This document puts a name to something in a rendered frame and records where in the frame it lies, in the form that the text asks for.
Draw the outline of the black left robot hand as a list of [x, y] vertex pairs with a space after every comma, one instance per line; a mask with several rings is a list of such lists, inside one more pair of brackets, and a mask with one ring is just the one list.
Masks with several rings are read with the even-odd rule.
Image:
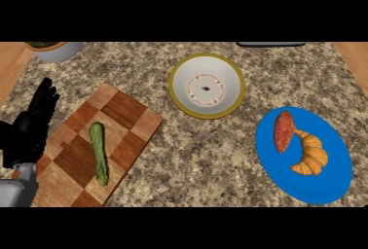
[[45, 78], [27, 110], [20, 113], [14, 123], [0, 121], [0, 150], [5, 168], [14, 168], [18, 163], [40, 160], [59, 97], [52, 80]]

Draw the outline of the white bowl with yellow rim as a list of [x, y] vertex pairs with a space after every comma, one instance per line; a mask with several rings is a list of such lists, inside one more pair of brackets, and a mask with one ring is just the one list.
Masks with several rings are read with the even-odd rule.
[[169, 78], [170, 96], [192, 117], [226, 117], [244, 99], [246, 82], [235, 63], [215, 53], [195, 53], [176, 64]]

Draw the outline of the golden croissant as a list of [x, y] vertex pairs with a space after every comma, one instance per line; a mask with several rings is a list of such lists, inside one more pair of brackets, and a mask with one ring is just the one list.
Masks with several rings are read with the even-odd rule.
[[320, 175], [328, 164], [328, 153], [322, 148], [321, 139], [306, 131], [299, 130], [296, 135], [302, 145], [300, 162], [290, 169], [300, 175]]

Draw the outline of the blue plate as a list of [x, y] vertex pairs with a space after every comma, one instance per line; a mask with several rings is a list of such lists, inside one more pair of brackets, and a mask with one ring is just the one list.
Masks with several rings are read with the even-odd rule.
[[[318, 175], [302, 175], [290, 169], [302, 159], [297, 135], [291, 138], [287, 150], [283, 153], [277, 151], [274, 128], [283, 111], [290, 111], [296, 128], [321, 139], [328, 164]], [[340, 133], [320, 115], [291, 106], [269, 111], [256, 129], [256, 151], [274, 183], [290, 196], [311, 204], [331, 203], [345, 196], [354, 178], [351, 154]]]

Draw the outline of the green cucumber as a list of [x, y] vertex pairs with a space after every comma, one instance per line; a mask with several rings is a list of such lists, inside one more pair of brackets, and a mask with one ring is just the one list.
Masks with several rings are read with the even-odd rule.
[[89, 139], [95, 155], [95, 177], [102, 186], [108, 185], [110, 169], [105, 153], [105, 126], [104, 123], [95, 122], [89, 127]]

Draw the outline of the checkered wooden cutting board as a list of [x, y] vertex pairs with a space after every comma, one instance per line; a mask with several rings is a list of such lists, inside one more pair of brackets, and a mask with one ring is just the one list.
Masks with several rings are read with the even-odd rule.
[[[110, 180], [95, 177], [95, 156], [89, 127], [105, 127]], [[37, 163], [39, 190], [33, 204], [46, 206], [101, 206], [116, 191], [163, 117], [111, 85], [101, 86], [53, 134]]]

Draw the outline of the white plant pot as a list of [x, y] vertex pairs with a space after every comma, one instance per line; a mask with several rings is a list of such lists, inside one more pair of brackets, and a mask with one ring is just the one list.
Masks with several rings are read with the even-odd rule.
[[61, 62], [80, 51], [83, 42], [27, 42], [27, 48], [43, 62]]

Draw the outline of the red-brown oval food slice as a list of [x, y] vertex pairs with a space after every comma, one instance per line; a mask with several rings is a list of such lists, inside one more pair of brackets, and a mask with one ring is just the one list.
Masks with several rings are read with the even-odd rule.
[[275, 148], [280, 153], [283, 153], [288, 148], [294, 131], [296, 126], [293, 123], [291, 113], [290, 111], [283, 111], [277, 117], [274, 129]]

